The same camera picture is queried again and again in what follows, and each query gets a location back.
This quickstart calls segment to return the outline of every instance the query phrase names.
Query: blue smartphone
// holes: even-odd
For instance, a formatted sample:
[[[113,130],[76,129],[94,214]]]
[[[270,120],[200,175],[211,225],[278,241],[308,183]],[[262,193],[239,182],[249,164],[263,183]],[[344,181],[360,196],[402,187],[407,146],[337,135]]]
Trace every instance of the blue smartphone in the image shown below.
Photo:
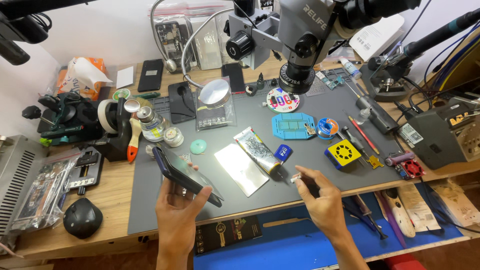
[[[194,194],[198,194],[204,186],[212,186],[212,193],[208,201],[217,207],[222,206],[221,200],[224,200],[222,195],[205,175],[188,166],[184,160],[166,147],[155,147],[152,152],[163,176]]]

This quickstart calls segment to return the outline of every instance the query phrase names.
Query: grey silicone mat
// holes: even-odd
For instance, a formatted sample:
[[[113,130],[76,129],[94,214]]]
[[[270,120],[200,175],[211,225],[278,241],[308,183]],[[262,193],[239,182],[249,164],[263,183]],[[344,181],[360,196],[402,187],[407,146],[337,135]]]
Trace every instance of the grey silicone mat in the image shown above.
[[[356,89],[351,81],[348,84],[353,89]],[[266,101],[265,95],[257,93],[254,97],[248,97],[245,94],[236,94],[233,97],[237,119],[236,126],[225,126],[196,132],[195,121],[175,125],[182,131],[185,137],[181,146],[173,148],[175,153],[180,155],[190,152],[190,143],[196,139],[203,139],[207,142],[205,155],[191,155],[192,162],[200,166],[200,171],[210,178],[223,198],[226,199],[222,202],[223,206],[220,208],[207,203],[197,216],[197,221],[300,200],[296,186],[290,182],[291,176],[296,173],[294,167],[296,164],[320,170],[340,190],[360,188],[400,179],[400,176],[391,167],[384,166],[383,168],[379,167],[373,170],[370,164],[365,164],[365,167],[363,167],[358,161],[348,165],[342,171],[338,171],[324,155],[324,151],[330,145],[339,142],[338,137],[332,140],[322,140],[318,137],[313,137],[307,141],[284,141],[273,136],[271,119],[276,113],[262,107],[262,102]],[[356,97],[349,87],[343,85],[336,87],[334,90],[328,90],[321,95],[312,97],[300,96],[300,105],[295,112],[311,115],[315,122],[318,122],[321,118],[329,117],[335,119],[341,127],[348,126],[353,135],[362,140],[367,153],[372,155],[373,151],[342,111],[344,109],[350,115],[356,116],[359,109],[355,106],[355,100]],[[162,115],[166,118],[170,117],[169,113]],[[272,152],[275,152],[281,144],[290,146],[293,152],[282,166],[281,173],[283,178],[274,176],[274,178],[271,178],[247,198],[228,173],[220,166],[214,154],[228,144],[235,142],[233,136],[249,126],[252,127]],[[390,152],[398,151],[398,146],[393,137],[391,135],[382,135],[371,122],[367,121],[362,125],[362,128],[379,148],[382,156],[385,157]],[[144,149],[147,144],[151,143],[141,137],[135,162],[128,234],[157,229],[155,203],[162,175],[156,161],[145,153]]]

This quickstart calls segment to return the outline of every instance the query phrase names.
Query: computer mouse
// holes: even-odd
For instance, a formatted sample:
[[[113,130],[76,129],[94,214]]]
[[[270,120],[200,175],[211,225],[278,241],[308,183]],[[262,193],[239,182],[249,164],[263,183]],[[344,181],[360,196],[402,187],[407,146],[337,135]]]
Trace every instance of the computer mouse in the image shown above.
[[[63,215],[63,226],[67,232],[78,239],[92,236],[102,224],[103,215],[87,198],[72,203]]]

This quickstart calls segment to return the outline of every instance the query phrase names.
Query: wooden desk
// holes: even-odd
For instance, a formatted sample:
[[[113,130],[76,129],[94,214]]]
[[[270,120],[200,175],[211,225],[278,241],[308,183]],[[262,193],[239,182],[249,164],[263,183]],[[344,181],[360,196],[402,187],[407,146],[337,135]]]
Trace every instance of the wooden desk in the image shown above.
[[[263,73],[264,78],[276,78],[278,77],[280,67],[286,61],[277,61],[274,57],[270,57],[262,66],[255,71],[251,69],[243,70],[243,76],[246,83],[254,82],[258,79],[258,74]],[[333,69],[341,67],[341,64],[336,62],[323,62],[324,69]],[[142,70],[142,64],[138,64],[137,67],[137,81],[135,85],[138,85],[140,78],[140,72]],[[202,83],[209,79],[216,79],[221,77],[220,69],[208,70],[208,71],[192,71],[189,73],[191,78]],[[168,95],[168,85],[181,82],[183,78],[182,74],[167,74],[164,72],[162,77],[162,85],[160,93],[162,96]],[[136,86],[129,87],[133,94],[137,94]],[[116,89],[111,89],[110,98]],[[419,95],[415,96],[415,100],[420,100]],[[400,111],[392,103],[380,103],[381,106],[396,120],[400,116]],[[105,254],[108,252],[132,252],[138,251],[139,236],[149,235],[150,239],[155,237],[156,231],[150,231],[145,233],[138,233],[133,235],[127,235],[128,219],[130,212],[130,199],[132,196],[133,185],[133,172],[135,162],[129,164],[127,161],[108,162],[105,160],[103,170],[101,174],[100,184],[95,187],[87,188],[86,196],[91,200],[103,213],[103,223],[100,229],[91,237],[80,240],[73,235],[68,234],[63,225],[60,224],[55,229],[46,228],[33,233],[22,235],[18,244],[17,253],[24,256],[26,259],[47,259],[47,258],[67,258],[67,257],[83,257],[94,256],[99,254]],[[430,170],[426,166],[423,166],[427,175],[423,177],[424,180],[434,180],[445,177],[451,177],[455,175],[465,174],[468,172],[474,172],[480,169],[480,160],[468,163],[456,163],[450,164],[438,170]],[[347,190],[342,192],[343,196],[350,196],[353,194],[361,194],[371,192],[375,190],[382,190],[390,187],[400,186],[408,183],[417,183],[419,181],[392,181],[385,184],[378,184],[368,186],[364,188]],[[80,197],[71,192],[65,202],[67,208],[71,203],[79,199]],[[220,220],[229,220],[233,216],[248,216],[257,213],[263,213],[273,211],[282,208],[288,208],[303,204],[300,201],[294,201],[290,203],[270,206],[261,209],[254,209],[235,215],[228,215],[200,221],[198,224],[212,223]]]

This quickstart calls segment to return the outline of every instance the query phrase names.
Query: black box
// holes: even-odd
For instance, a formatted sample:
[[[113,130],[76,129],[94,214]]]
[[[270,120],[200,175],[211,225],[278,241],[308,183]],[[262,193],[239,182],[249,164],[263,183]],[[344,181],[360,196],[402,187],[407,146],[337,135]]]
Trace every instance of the black box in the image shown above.
[[[195,254],[200,254],[262,236],[257,216],[197,226]]]

